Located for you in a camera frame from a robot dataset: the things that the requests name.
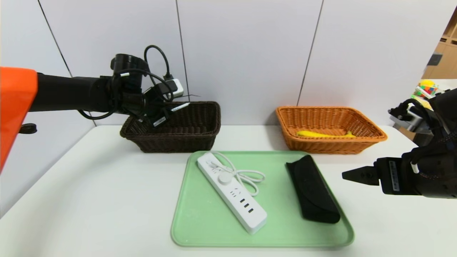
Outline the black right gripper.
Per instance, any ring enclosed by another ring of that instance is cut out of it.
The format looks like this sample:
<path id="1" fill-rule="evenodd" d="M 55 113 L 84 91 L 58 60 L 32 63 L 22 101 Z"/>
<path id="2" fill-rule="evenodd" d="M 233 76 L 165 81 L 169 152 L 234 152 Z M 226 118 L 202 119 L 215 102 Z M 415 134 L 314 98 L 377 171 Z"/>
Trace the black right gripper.
<path id="1" fill-rule="evenodd" d="M 342 178 L 370 186 L 379 186 L 380 180 L 384 194 L 447 199 L 457 196 L 456 157 L 452 153 L 426 156 L 416 165 L 402 158 L 380 158 L 372 166 L 343 172 Z"/>

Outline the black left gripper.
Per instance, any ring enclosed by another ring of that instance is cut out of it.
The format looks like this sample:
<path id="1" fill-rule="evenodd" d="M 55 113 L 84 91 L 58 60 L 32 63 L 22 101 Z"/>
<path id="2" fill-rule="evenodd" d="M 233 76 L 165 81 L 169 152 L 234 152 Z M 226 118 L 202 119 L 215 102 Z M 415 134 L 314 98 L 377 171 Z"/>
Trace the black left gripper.
<path id="1" fill-rule="evenodd" d="M 163 94 L 159 87 L 150 87 L 144 92 L 144 120 L 148 125 L 158 127 L 167 120 L 168 101 L 168 94 Z"/>

